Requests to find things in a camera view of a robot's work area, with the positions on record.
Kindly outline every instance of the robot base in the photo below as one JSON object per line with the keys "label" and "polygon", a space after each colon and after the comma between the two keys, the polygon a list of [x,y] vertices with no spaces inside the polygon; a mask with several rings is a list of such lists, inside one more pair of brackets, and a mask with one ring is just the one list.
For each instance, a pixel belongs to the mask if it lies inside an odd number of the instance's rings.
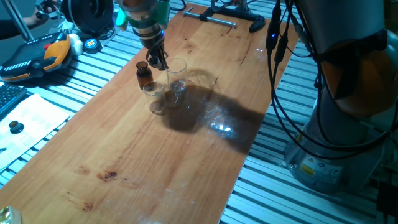
{"label": "robot base", "polygon": [[[379,132],[369,129],[341,112],[327,91],[323,91],[322,103],[317,106],[321,106],[320,121],[326,136],[333,144],[361,144],[380,135]],[[383,117],[389,121],[392,120],[385,114]],[[320,134],[317,110],[314,110],[303,131],[312,139],[327,144]],[[296,139],[308,151],[323,157],[341,157],[353,153],[325,149],[300,134]],[[391,161],[395,157],[394,155],[396,155],[396,148],[390,139],[362,154],[338,160],[319,159],[311,156],[290,141],[285,149],[285,162],[292,175],[310,189],[322,193],[341,191],[355,193],[368,181],[379,163],[382,161],[384,163],[385,160],[395,162]]]}

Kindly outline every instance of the glass cup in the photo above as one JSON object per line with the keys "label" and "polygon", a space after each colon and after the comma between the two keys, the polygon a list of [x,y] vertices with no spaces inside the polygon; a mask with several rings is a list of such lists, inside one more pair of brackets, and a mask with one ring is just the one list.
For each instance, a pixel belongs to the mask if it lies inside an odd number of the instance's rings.
{"label": "glass cup", "polygon": [[170,93],[166,95],[167,106],[174,108],[182,104],[187,88],[187,63],[180,58],[175,58],[166,69],[167,84]]}
{"label": "glass cup", "polygon": [[145,93],[149,110],[156,115],[163,115],[166,106],[166,86],[160,82],[151,81],[147,82],[142,90]]}

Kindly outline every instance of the wooden board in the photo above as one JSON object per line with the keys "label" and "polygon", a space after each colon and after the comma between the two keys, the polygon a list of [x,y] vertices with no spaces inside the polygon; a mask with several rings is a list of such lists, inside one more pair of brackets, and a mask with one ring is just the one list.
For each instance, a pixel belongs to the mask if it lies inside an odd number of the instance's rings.
{"label": "wooden board", "polygon": [[217,223],[271,97],[269,21],[250,34],[249,21],[215,17],[238,28],[180,12],[166,31],[169,60],[185,59],[198,85],[180,108],[148,110],[135,75],[141,50],[0,190],[0,207],[17,208],[24,224]]}

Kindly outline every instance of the black keyboard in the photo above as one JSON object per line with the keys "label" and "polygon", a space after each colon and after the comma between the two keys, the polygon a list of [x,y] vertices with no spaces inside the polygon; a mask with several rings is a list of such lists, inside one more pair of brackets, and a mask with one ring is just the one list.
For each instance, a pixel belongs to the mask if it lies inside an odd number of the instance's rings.
{"label": "black keyboard", "polygon": [[22,99],[27,89],[9,85],[0,86],[0,118],[5,117],[8,111]]}

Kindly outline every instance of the orange device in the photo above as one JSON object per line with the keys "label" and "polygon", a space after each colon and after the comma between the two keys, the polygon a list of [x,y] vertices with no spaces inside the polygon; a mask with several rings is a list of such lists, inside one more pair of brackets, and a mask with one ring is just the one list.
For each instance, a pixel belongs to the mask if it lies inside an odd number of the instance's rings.
{"label": "orange device", "polygon": [[72,59],[68,34],[49,34],[19,46],[14,55],[2,65],[0,79],[17,82],[42,77],[45,73],[65,68]]}

